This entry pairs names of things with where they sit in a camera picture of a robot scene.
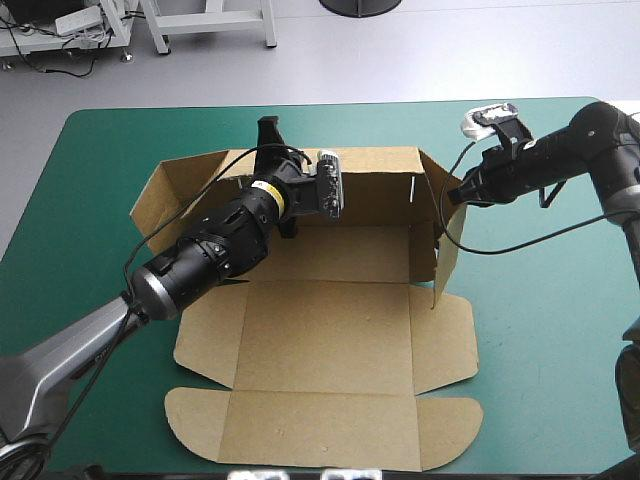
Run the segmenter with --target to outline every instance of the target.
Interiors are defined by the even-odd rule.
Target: cardboard
[[[215,288],[183,314],[176,361],[233,389],[177,388],[165,399],[172,430],[204,458],[421,471],[458,457],[478,433],[475,400],[416,398],[478,371],[471,306],[443,293],[457,257],[435,210],[446,172],[413,147],[335,150],[341,220],[302,217],[293,240],[274,232],[248,282]],[[239,153],[162,162],[131,213],[140,231]],[[252,169],[251,157],[232,167],[150,248],[233,198]],[[459,239],[464,211],[447,203],[445,217]],[[429,281],[433,289],[411,285]]]

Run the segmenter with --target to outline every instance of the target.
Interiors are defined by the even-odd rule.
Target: green table
[[[590,99],[518,100],[534,133],[564,126]],[[299,146],[417,145],[450,166],[466,144],[459,123],[488,102],[88,110],[72,115],[0,263],[0,354],[17,353],[118,295],[139,239],[128,218],[160,160],[250,147],[256,120],[279,115]],[[476,147],[466,165],[479,160]],[[471,210],[465,240],[499,247],[599,213],[587,177],[549,210],[530,195]],[[613,367],[638,310],[622,232],[605,223],[497,258],[461,255],[448,290],[475,312],[480,373],[434,395],[485,410],[471,448],[444,472],[595,472],[628,456]],[[55,451],[52,467],[100,462],[111,471],[227,470],[173,436],[163,398],[212,382],[177,366],[178,322],[126,342]]]

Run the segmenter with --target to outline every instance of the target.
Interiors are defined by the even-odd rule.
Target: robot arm
[[[570,178],[588,173],[609,220],[622,227],[640,283],[640,124],[606,103],[584,107],[569,125],[538,140],[517,119],[512,105],[472,110],[463,131],[474,140],[497,134],[500,146],[483,152],[450,192],[454,204],[481,207],[513,202],[538,190],[548,207]],[[547,197],[544,189],[556,185]],[[620,355],[616,383],[631,449],[640,452],[640,320],[624,334],[633,342]]]
[[[73,381],[110,354],[114,338],[125,338],[149,320],[174,318],[212,287],[251,270],[268,255],[274,228],[292,238],[298,216],[340,217],[338,157],[319,152],[306,172],[303,161],[310,160],[284,144],[276,123],[277,117],[258,123],[248,186],[135,270],[130,292],[22,354],[0,357],[0,478],[38,474],[48,437],[55,438],[66,421]]]

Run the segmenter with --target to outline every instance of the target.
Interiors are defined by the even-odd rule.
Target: black cable
[[[88,77],[89,75],[91,75],[93,73],[93,67],[95,66],[96,62],[98,61],[98,54],[100,52],[100,50],[105,50],[107,48],[109,48],[109,45],[111,44],[111,39],[113,38],[113,32],[109,33],[109,39],[107,40],[107,43],[104,47],[101,46],[101,43],[98,44],[98,48],[96,49],[96,54],[93,56],[93,58],[91,59],[91,63],[89,64],[89,69],[84,72],[84,73],[73,73],[70,72],[68,70],[58,70],[55,68],[45,68],[44,69],[44,73],[62,73],[64,75],[69,75],[71,77],[75,77],[75,78],[85,78]]]
[[[546,240],[550,240],[560,235],[564,235],[565,233],[578,230],[579,228],[586,227],[588,225],[599,222],[601,220],[607,220],[609,218],[617,217],[619,215],[636,215],[637,216],[640,214],[640,211],[632,210],[632,209],[617,210],[615,212],[605,213],[603,215],[598,215],[597,217],[590,218],[589,220],[585,220],[583,222],[579,222],[579,223],[570,225],[568,227],[561,228],[560,230],[556,230],[555,232],[548,233],[547,235],[534,238],[533,240],[529,240],[527,242],[514,245],[512,247],[501,248],[499,250],[478,250],[476,248],[467,247],[462,243],[458,242],[455,238],[453,238],[453,236],[451,235],[451,232],[449,232],[449,229],[447,228],[447,223],[444,218],[444,192],[446,191],[447,185],[451,181],[451,178],[453,177],[455,170],[458,168],[460,163],[462,163],[462,160],[464,159],[465,155],[474,145],[475,145],[475,142],[471,142],[469,145],[467,145],[458,156],[458,159],[453,164],[453,167],[451,167],[451,170],[449,170],[449,173],[447,174],[447,177],[445,178],[445,181],[442,184],[442,189],[440,190],[439,202],[437,207],[440,223],[442,224],[442,229],[444,230],[445,235],[451,241],[451,243],[453,243],[456,247],[458,247],[460,250],[464,252],[473,253],[475,255],[503,255],[505,253],[511,253],[517,250],[522,250],[523,248],[530,247],[532,245],[544,242]],[[429,189],[431,190],[431,194],[433,195],[433,189],[431,187],[430,182],[428,182],[428,186],[429,186]]]
[[[162,231],[162,229],[164,229],[167,225],[169,225],[171,222],[173,222],[176,218],[178,218],[180,215],[182,215],[188,208],[190,208],[203,195],[205,195],[211,189],[211,187],[213,187],[213,185],[225,173],[227,173],[229,171],[229,169],[231,167],[233,167],[236,163],[238,163],[240,160],[242,160],[244,157],[246,157],[247,155],[249,155],[252,152],[256,152],[258,150],[267,149],[267,148],[281,148],[281,149],[286,149],[289,152],[295,152],[295,153],[301,155],[309,164],[311,163],[311,159],[309,158],[309,156],[306,153],[304,153],[302,150],[299,150],[297,148],[291,147],[289,145],[283,145],[283,144],[278,144],[278,143],[270,143],[270,144],[265,144],[265,145],[258,145],[257,147],[253,147],[253,148],[251,148],[249,150],[246,150],[242,154],[240,154],[236,158],[234,158],[229,163],[229,165],[227,165],[224,169],[222,169],[222,171],[219,174],[217,174],[213,179],[211,179],[209,182],[207,182],[207,184],[196,195],[194,195],[191,198],[191,200],[189,202],[187,202],[187,204],[184,207],[180,208],[171,217],[169,217],[168,220],[164,221],[160,226],[158,226],[153,232],[148,234],[144,239],[142,239],[134,247],[134,249],[131,252],[131,255],[129,256],[129,258],[127,259],[127,262],[124,265],[124,274],[125,274],[125,279],[127,281],[127,287],[129,289],[130,298],[131,298],[130,304],[132,306],[130,306],[130,308],[127,310],[127,313],[126,313],[125,317],[123,318],[122,322],[120,323],[120,325],[118,327],[118,330],[116,331],[116,333],[113,336],[112,340],[109,342],[109,345],[107,346],[107,348],[104,350],[104,353],[102,354],[102,357],[98,360],[97,365],[95,367],[95,371],[93,372],[93,375],[87,381],[87,383],[84,386],[84,388],[82,389],[82,391],[78,394],[78,397],[73,402],[73,405],[71,406],[71,408],[67,412],[65,418],[60,423],[60,426],[53,433],[53,435],[51,436],[51,439],[49,440],[49,442],[47,442],[47,445],[46,445],[46,448],[44,449],[44,451],[39,453],[39,456],[42,457],[43,461],[46,460],[45,459],[46,456],[49,456],[51,454],[51,450],[53,449],[55,444],[60,439],[60,436],[65,432],[65,430],[69,426],[69,423],[71,422],[71,420],[73,419],[73,417],[77,413],[78,409],[80,408],[80,406],[82,405],[82,403],[86,399],[86,397],[89,394],[90,390],[93,388],[93,386],[95,385],[96,381],[98,380],[98,377],[100,376],[100,374],[104,370],[104,368],[105,368],[107,362],[109,361],[109,358],[111,358],[111,355],[113,354],[113,351],[115,350],[116,346],[120,343],[120,341],[124,338],[124,336],[126,334],[127,325],[129,323],[129,320],[131,319],[131,316],[134,313],[133,308],[135,308],[134,292],[133,292],[133,288],[132,288],[132,285],[131,285],[131,280],[129,278],[128,270],[129,270],[129,267],[131,266],[131,263],[135,260],[135,257],[138,254],[138,252],[140,251],[140,249],[142,248],[142,246],[147,241],[149,241],[154,236],[156,236],[158,233],[160,233],[160,231]]]
[[[51,37],[65,38],[65,37],[70,36],[70,35],[58,35],[56,32],[54,32],[52,30],[47,30],[47,29],[44,29],[44,28],[36,27],[35,25],[19,25],[17,23],[11,22],[9,20],[5,20],[2,17],[0,17],[0,20],[2,20],[3,23],[5,24],[4,27],[0,27],[1,30],[10,30],[12,28],[17,28],[17,29],[22,31],[23,28],[28,28],[29,30],[33,30],[35,32],[41,33],[43,35],[48,35],[48,36],[51,36]]]
[[[264,150],[264,149],[268,149],[268,148],[280,148],[280,149],[286,149],[289,152],[295,152],[298,155],[302,156],[307,161],[308,164],[312,163],[311,159],[309,158],[309,156],[306,153],[304,153],[302,150],[299,150],[297,148],[291,147],[289,145],[284,145],[284,144],[281,144],[281,143],[267,143],[267,144],[264,144],[264,145],[258,145],[257,147],[253,147],[253,148],[250,148],[249,150],[245,150],[243,153],[241,153],[236,158],[231,160],[231,162],[229,162],[229,165],[227,165],[225,168],[222,169],[222,171],[220,173],[218,173],[215,177],[213,177],[211,180],[209,180],[209,182],[207,182],[207,184],[204,187],[202,187],[202,189],[198,193],[196,193],[185,204],[185,206],[183,206],[182,208],[179,208],[167,220],[165,220],[158,227],[156,227],[155,230],[153,230],[151,233],[149,233],[147,236],[145,236],[142,240],[140,240],[136,244],[136,246],[133,248],[133,250],[131,251],[131,254],[129,255],[129,258],[127,259],[127,261],[125,262],[124,268],[123,268],[124,278],[125,278],[125,281],[127,282],[128,295],[131,298],[131,303],[132,304],[135,303],[135,292],[133,290],[133,285],[131,283],[131,278],[129,276],[129,268],[131,267],[131,264],[133,263],[133,261],[135,260],[136,256],[140,252],[140,249],[149,240],[151,240],[158,233],[160,233],[167,225],[172,223],[176,218],[178,218],[180,215],[182,215],[184,212],[186,212],[195,202],[197,202],[200,198],[202,198],[211,189],[211,187],[213,187],[213,185],[218,180],[220,180],[220,178],[222,178],[222,176],[225,173],[227,173],[229,171],[229,169],[231,169],[231,167],[233,167],[236,163],[238,163],[244,157],[246,157],[247,155],[249,155],[249,154],[251,154],[253,152],[257,152],[258,150]]]
[[[27,59],[26,55],[24,55],[24,53],[20,49],[20,45],[18,45],[18,41],[16,40],[16,37],[13,34],[13,29],[14,28],[18,28],[19,26],[11,26],[11,24],[9,22],[7,22],[2,17],[0,17],[0,21],[5,25],[4,29],[9,31],[9,35],[11,36],[11,40],[13,41],[13,44],[14,44],[14,46],[16,48],[16,51],[18,52],[18,56],[20,57],[20,60],[22,60],[22,62],[25,65],[27,65],[29,68],[31,68],[32,70],[34,70],[34,71],[36,71],[38,73],[60,73],[60,74],[64,74],[64,75],[69,75],[69,76],[74,77],[74,78],[85,78],[85,77],[88,77],[89,75],[91,75],[93,73],[93,67],[95,66],[96,61],[98,60],[99,51],[108,48],[109,45],[111,44],[111,40],[113,38],[113,31],[111,31],[109,33],[109,39],[107,40],[107,43],[106,43],[106,45],[104,47],[102,47],[102,42],[104,40],[102,40],[101,42],[98,43],[98,48],[97,48],[96,55],[91,59],[91,63],[89,64],[89,68],[84,73],[74,73],[74,72],[70,72],[68,70],[61,70],[61,69],[56,69],[56,68],[40,68],[37,65],[34,65],[33,63],[31,63],[31,61],[29,59]],[[66,42],[64,42],[62,44],[62,50],[64,50],[65,46],[68,45],[69,42],[71,42],[74,39],[75,39],[75,37],[72,37],[69,40],[67,40]]]

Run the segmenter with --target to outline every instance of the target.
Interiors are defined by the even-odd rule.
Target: black round base
[[[363,18],[393,10],[402,0],[320,0],[327,10],[345,17]]]

